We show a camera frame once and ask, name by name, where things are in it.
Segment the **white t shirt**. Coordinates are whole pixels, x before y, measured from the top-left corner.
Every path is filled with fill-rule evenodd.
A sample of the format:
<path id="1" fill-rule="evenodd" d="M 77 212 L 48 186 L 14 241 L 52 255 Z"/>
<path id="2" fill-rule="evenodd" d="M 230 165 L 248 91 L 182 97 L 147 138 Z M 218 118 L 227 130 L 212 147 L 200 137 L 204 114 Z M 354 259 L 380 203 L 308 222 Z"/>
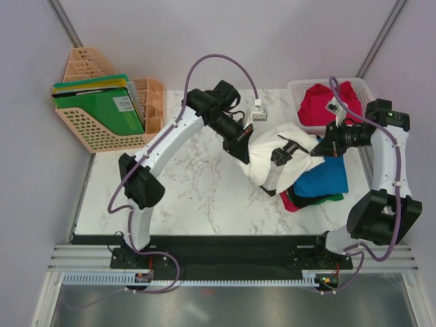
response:
<path id="1" fill-rule="evenodd" d="M 293 123 L 285 123 L 251 141 L 249 163 L 237 164 L 252 183 L 273 197 L 291 187 L 305 172 L 324 163 L 323 157 L 311 156 L 317 145 L 315 136 Z"/>

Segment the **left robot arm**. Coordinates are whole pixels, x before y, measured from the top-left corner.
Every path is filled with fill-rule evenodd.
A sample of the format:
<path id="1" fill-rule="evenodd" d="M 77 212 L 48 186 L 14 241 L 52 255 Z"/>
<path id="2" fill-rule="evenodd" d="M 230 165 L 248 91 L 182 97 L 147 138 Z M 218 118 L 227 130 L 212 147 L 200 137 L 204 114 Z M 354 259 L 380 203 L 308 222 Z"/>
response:
<path id="1" fill-rule="evenodd" d="M 119 158 L 121 183 L 129 209 L 127 230 L 124 233 L 129 249 L 126 260 L 135 268 L 149 262 L 151 216 L 154 207 L 165 194 L 159 182 L 161 171 L 174 154 L 204 127 L 210 127 L 223 139 L 223 150 L 242 164 L 249 163 L 248 143 L 253 133 L 252 125 L 244 126 L 234 120 L 230 110 L 240 103 L 239 92 L 222 80 L 212 90 L 193 89 L 183 99 L 175 117 L 143 149 L 131 156 Z"/>

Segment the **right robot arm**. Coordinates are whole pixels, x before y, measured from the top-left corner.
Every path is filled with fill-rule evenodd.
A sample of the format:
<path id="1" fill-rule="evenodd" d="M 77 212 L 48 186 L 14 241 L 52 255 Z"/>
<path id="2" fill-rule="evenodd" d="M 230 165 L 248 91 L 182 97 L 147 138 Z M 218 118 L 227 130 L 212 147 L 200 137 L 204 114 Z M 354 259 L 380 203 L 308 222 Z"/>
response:
<path id="1" fill-rule="evenodd" d="M 340 157 L 352 147 L 373 149 L 371 188 L 351 209 L 347 223 L 324 233 L 323 245 L 312 250 L 313 263 L 328 268 L 337 253 L 370 244 L 387 246 L 391 253 L 422 212 L 407 182 L 405 149 L 410 130 L 409 115 L 392 110 L 392 103 L 376 99 L 367 104 L 362 123 L 329 123 L 324 139 L 310 152 L 313 157 Z"/>

